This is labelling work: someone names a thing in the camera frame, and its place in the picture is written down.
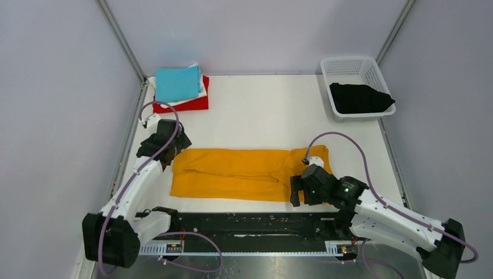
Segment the gray wall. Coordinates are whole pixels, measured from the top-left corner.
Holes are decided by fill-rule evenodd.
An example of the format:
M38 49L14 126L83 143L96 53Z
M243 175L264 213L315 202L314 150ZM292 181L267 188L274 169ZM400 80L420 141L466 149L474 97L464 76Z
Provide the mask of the gray wall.
M69 278L138 80L95 1L0 1L0 278Z
M418 1L381 67L396 99L387 123L415 209L465 227L491 278L492 1Z
M145 74L315 73L333 55L376 57L405 0L108 0Z

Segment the yellow cloth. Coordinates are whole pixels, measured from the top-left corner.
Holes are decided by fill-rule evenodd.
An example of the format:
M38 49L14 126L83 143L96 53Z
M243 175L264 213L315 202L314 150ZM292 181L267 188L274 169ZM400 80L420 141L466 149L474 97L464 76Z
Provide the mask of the yellow cloth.
M306 168L306 148L289 150L185 149L173 163L172 196L288 202L290 177ZM328 150L314 146L310 156L328 165Z

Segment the black cloth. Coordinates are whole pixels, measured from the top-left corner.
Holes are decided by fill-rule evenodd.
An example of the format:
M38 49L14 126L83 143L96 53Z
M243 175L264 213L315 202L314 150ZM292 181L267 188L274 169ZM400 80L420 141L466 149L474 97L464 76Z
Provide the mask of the black cloth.
M332 83L329 88L337 112L343 114L384 112L395 103L390 95L368 85Z

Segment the wire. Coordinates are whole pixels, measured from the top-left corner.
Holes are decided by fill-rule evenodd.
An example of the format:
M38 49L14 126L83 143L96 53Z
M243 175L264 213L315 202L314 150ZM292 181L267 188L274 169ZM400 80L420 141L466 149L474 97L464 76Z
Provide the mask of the wire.
M136 178L137 174L149 162L153 161L154 158L156 158L161 152L163 152L171 144L172 140L178 134L178 130L180 128L180 121L178 119L178 113L176 112L176 110L174 109L174 107L170 106L166 102L161 102L161 101L152 101L152 102L146 103L144 106L142 106L141 109L140 109L140 111L139 111L139 114L138 114L139 115L139 120L142 121L142 112L144 111L144 109L147 106L149 106L149 105L151 105L153 103L158 103L160 105L166 105L168 108L170 108L173 111L174 116L176 118L176 125L174 126L173 133L172 133L171 137L168 139L168 141L156 153L154 153L149 159L147 159L139 168L137 168L137 171L135 173L133 173L130 176L130 178L128 179L128 181L123 186L122 191L116 197L116 199L115 199L115 205L113 205L110 208L110 211L108 212L108 215L106 216L106 218L105 218L105 220L103 222L103 226L101 227L101 232L99 233L99 243L98 243L98 266L99 266L99 271L101 272L101 274L103 274L103 276L109 276L109 275L111 275L114 272L114 270L116 269L116 266L115 266L115 267L113 267L113 269L111 269L110 272L106 272L106 270L105 270L105 268L103 266L103 241L104 241L104 237L105 237L106 228L108 227L108 223L109 223L109 220L111 219L111 216L112 216L113 212L115 211L116 207L120 203L120 200L122 199L123 195L125 194L125 192L129 188L129 186L132 183L132 181L134 181L134 179Z
M361 259L360 261L362 261L365 266L366 266L366 269L368 269L368 272L370 272L373 277L375 277L376 279L381 279L379 276L377 276L373 270L371 270L370 266L368 265L369 262L379 262L381 264L384 264L390 268L392 268L395 272L397 272L397 274L399 274L399 276L401 276L401 279L404 279L404 275L397 269L395 268L393 265L387 263L387 262L384 262L383 260L371 260L371 259L366 259L365 257L365 243L368 241L369 239L365 239L363 240L363 243L361 244Z
M353 240L351 241L351 246L354 246L356 244L356 241L358 241L358 237L354 236Z
M399 274L400 278L401 279L405 279L404 278L404 274L402 274L402 272L400 272L397 267L393 266L392 264L388 263L388 262L385 262L383 260L374 260L374 259L355 259L355 260L346 260L346 261L330 261L330 262L326 262L326 263L331 263L331 264L337 264L337 263L341 263L341 264L348 264L348 263L360 263L360 262L367 262L367 263L378 263L378 264L381 264L383 266L387 266L388 268L392 269L393 271L395 271L397 274Z
M185 235L184 234L181 234L180 235L180 248L181 248L181 252L183 253L183 240L185 239Z
M165 259L165 264L166 263L169 263L169 264L172 264L174 266L183 267L184 269L190 269L190 270L193 270L193 271L204 272L204 273L214 273L214 272L219 271L220 269L223 268L223 265L224 265L223 253L221 252L221 250L219 249L219 247L214 243L214 241L212 241L212 239L206 237L203 234L199 234L198 232L191 232L191 231L164 232L162 234L159 234L158 236L159 237L169 237L171 235L195 235L197 237L201 237L201 238L207 240L207 242L209 242L215 248L215 250L217 251L217 253L219 254L219 267L216 268L216 269L210 269L210 270L208 270L208 269L198 269L198 268L193 267L193 266L187 266L186 264L181 264L181 263L175 263L175 262L167 261L166 259Z
M315 143L316 140L318 140L319 138L325 136L325 135L340 135L341 137L344 137L346 139L348 139L349 141L351 141L351 143L353 143L356 148L359 150L359 152L361 153L361 156L363 157L363 165L365 167L365 174L366 174L366 180L368 181L368 187L370 187L370 190L371 192L373 193L373 195L375 196L375 198L382 203L383 206L386 206L387 208L389 208L391 211L399 214L400 216L418 224L418 225L421 225L425 228L428 228L429 230L433 230L433 231L436 231L448 238L451 238L453 239L454 241L460 243L461 245L464 245L465 247L469 248L469 250L472 251L472 253L474 254L474 256L471 258L471 259L467 259L467 260L461 260L460 262L461 263L473 263L475 262L476 260L478 260L479 258L479 253L477 252L477 250L472 246L470 245L469 243L467 243L466 241L444 231L444 230L441 230L439 228L435 228L433 227L431 224L427 224L423 221L420 221L414 217L411 217L409 215L407 215L406 213L400 211L399 209L389 205L388 203L386 203L377 193L377 191L375 190L375 188L373 187L373 184L371 183L371 180L370 180L370 172L368 171L368 163L366 161L366 155L365 153L363 152L363 149L359 146L359 144L354 140L352 139L351 137L349 137L348 135L345 135L343 133L339 133L339 132L325 132L325 133L322 133L320 135L318 135L317 137L315 137L312 142L308 145L308 148L306 149L306 153L305 153L305 157L303 159L304 160L308 160L308 154L310 153L310 150L312 148L312 145Z

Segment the white tabletop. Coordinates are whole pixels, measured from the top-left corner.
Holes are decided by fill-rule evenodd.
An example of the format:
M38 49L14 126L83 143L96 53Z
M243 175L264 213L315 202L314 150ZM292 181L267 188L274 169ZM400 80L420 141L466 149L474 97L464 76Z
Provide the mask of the white tabletop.
M307 147L326 131L339 131L352 137L368 159L371 180L386 198L402 204L391 162L377 121L336 123L326 112L322 97L326 89L316 75L289 76L211 76L209 110L179 112L180 121L192 141L192 148L293 149ZM152 100L148 90L145 103ZM144 117L152 113L149 107ZM173 118L172 113L161 115ZM130 175L140 142L148 137L137 127L124 182ZM328 135L316 143L328 148L334 175L352 176L366 182L358 150L346 139ZM168 167L149 190L141 210L164 206L179 212L323 212L333 206L301 205L289 202L258 202L235 199L197 199L170 196L172 168Z

